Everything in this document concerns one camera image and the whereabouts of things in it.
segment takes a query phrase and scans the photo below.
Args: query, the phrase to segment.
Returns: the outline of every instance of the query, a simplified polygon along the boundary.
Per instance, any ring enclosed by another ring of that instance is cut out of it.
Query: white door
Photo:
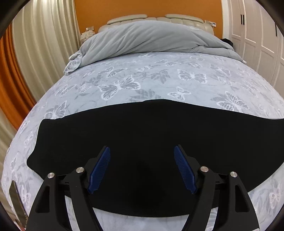
[[[271,81],[271,85],[279,92],[279,94],[284,97],[284,38],[280,30],[278,31],[279,37],[279,49],[276,68]]]
[[[275,22],[261,5],[258,5],[258,7],[261,18],[259,23],[262,28],[262,40],[258,47],[260,55],[257,60],[256,71],[270,83],[277,61],[278,37],[276,36]]]
[[[252,69],[256,69],[258,62],[256,61],[260,55],[257,49],[261,43],[261,26],[260,26],[260,10],[259,4],[255,0],[240,0],[244,5],[245,20],[243,22],[244,35],[242,40],[243,53],[240,55],[247,65]]]
[[[229,4],[230,24],[231,24],[231,40],[234,43],[234,50],[238,54],[243,53],[242,39],[244,26],[243,21],[243,2],[242,0],[231,0]]]

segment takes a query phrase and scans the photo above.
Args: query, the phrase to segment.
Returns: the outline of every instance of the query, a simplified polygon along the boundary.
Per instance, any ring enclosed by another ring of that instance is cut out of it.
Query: beige leather headboard
[[[109,20],[106,25],[102,26],[99,29],[99,32],[102,32],[111,27],[118,26],[121,24],[142,21],[142,20],[157,20],[157,21],[165,21],[171,23],[184,24],[188,26],[194,26],[214,35],[212,26],[207,23],[204,23],[202,19],[189,15],[178,15],[178,14],[167,14],[165,15],[165,17],[159,17],[159,18],[154,18],[154,17],[148,18],[147,15],[128,15],[119,18],[114,18],[112,20]]]

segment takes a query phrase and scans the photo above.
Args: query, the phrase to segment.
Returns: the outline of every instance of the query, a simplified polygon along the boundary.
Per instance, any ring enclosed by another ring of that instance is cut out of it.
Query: wall socket
[[[208,21],[208,20],[204,20],[204,22],[207,23],[207,24],[209,24],[209,25],[211,25],[211,26],[213,26],[213,27],[216,27],[216,26],[217,26],[215,22],[210,22],[210,21]]]
[[[87,27],[86,30],[94,30],[94,26]]]

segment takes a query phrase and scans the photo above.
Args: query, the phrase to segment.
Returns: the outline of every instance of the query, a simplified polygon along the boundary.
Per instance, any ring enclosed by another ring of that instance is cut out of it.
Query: orange wall
[[[107,21],[125,15],[181,14],[215,22],[214,34],[218,38],[223,34],[221,0],[75,0],[75,6],[81,33],[91,26],[97,32]]]

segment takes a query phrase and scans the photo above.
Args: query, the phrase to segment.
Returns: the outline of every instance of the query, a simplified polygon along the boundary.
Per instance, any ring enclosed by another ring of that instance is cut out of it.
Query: curtain
[[[38,101],[80,47],[74,0],[31,0],[12,24],[18,64]]]
[[[0,108],[18,129],[34,105],[17,64],[10,25],[0,40]]]
[[[6,152],[10,146],[12,139],[16,134],[16,129],[11,125],[5,114],[0,109],[0,180],[2,178],[3,163],[6,156]],[[0,187],[0,201],[3,204],[5,210],[12,219],[15,219],[15,215],[12,212],[10,205]]]

